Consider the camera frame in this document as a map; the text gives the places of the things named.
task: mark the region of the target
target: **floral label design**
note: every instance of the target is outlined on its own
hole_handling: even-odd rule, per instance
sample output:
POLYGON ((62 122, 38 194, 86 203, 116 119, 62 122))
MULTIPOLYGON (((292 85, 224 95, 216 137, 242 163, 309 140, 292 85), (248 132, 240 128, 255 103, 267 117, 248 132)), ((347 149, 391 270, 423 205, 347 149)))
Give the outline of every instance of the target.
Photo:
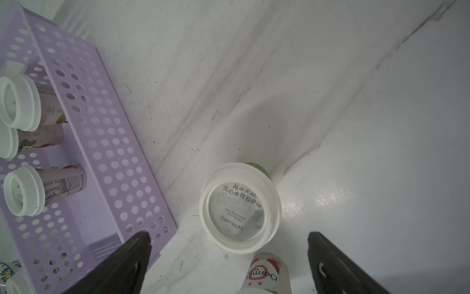
POLYGON ((67 122, 54 89, 41 84, 36 84, 36 88, 41 99, 41 121, 39 125, 48 126, 67 122))
POLYGON ((62 142, 63 129, 60 125, 50 125, 39 127, 34 132, 18 130, 18 140, 18 152, 54 146, 62 142))

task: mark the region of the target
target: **purple plastic basket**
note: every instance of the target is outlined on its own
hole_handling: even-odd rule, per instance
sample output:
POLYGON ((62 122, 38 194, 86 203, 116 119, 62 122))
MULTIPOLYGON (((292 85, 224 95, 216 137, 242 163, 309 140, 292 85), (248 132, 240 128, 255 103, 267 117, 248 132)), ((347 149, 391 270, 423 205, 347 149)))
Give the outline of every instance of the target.
POLYGON ((0 65, 6 59, 54 87, 69 123, 61 145, 0 159, 0 182, 26 164, 80 164, 88 177, 86 189, 35 217, 11 214, 0 190, 0 215, 34 292, 64 291, 141 230, 152 238, 150 268, 176 226, 94 45, 14 1, 0 28, 0 65))

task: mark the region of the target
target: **white bottle cap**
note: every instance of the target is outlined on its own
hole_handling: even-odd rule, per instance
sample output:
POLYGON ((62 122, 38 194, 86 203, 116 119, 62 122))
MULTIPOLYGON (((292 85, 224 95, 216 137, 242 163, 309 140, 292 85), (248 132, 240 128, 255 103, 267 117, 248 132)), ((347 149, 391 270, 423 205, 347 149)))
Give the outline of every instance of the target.
POLYGON ((34 81, 25 75, 0 78, 0 119, 11 128, 32 132, 41 120, 41 100, 34 81))
POLYGON ((7 174, 3 182, 3 193, 8 208, 16 216, 38 215, 46 202, 41 177, 29 165, 7 174))
POLYGON ((11 159, 18 152, 18 131, 0 121, 0 157, 11 159))
POLYGON ((8 278, 7 293, 32 294, 32 289, 29 285, 28 279, 22 270, 18 270, 13 276, 8 278))
POLYGON ((237 254, 253 253, 273 238, 281 221, 281 209, 281 199, 273 182, 257 168, 244 163, 220 166, 204 183, 199 201, 199 215, 209 237, 221 248, 237 254), (222 186, 226 193, 221 193, 222 186), (243 195, 241 200, 241 186, 245 187, 244 194, 251 197, 243 195), (252 210, 244 215, 241 211, 250 207, 246 204, 258 208, 251 206, 252 210), (251 219, 259 223, 250 223, 251 219))

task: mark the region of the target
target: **printed label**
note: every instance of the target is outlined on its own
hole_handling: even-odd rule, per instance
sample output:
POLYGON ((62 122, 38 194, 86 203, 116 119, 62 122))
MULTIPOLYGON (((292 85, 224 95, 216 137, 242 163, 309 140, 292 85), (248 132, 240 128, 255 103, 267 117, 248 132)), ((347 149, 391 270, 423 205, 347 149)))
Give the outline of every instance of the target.
POLYGON ((39 125, 47 126, 67 122, 54 89, 47 85, 35 84, 41 100, 41 121, 39 125))
POLYGON ((0 262, 0 286, 6 286, 7 280, 19 269, 21 269, 19 260, 13 260, 11 264, 0 262))
POLYGON ((82 191, 86 187, 86 175, 81 166, 66 166, 63 168, 37 168, 41 177, 48 205, 69 195, 82 191))
POLYGON ((63 129, 60 125, 39 127, 34 132, 18 130, 18 152, 54 146, 62 143, 63 129))
POLYGON ((242 289, 245 288, 292 294, 287 267, 279 257, 270 253, 260 253, 253 258, 242 285, 242 289))
POLYGON ((209 198, 209 216, 224 236, 236 241, 255 236, 264 222, 263 206, 257 195, 236 182, 214 189, 209 198))

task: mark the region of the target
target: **white plastic surface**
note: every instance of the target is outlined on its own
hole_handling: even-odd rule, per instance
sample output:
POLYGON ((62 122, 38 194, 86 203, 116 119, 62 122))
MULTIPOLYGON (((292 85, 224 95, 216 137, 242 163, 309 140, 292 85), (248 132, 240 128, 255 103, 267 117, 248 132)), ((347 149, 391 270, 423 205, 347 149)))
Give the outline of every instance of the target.
POLYGON ((18 151, 18 131, 0 120, 0 157, 13 158, 18 151))

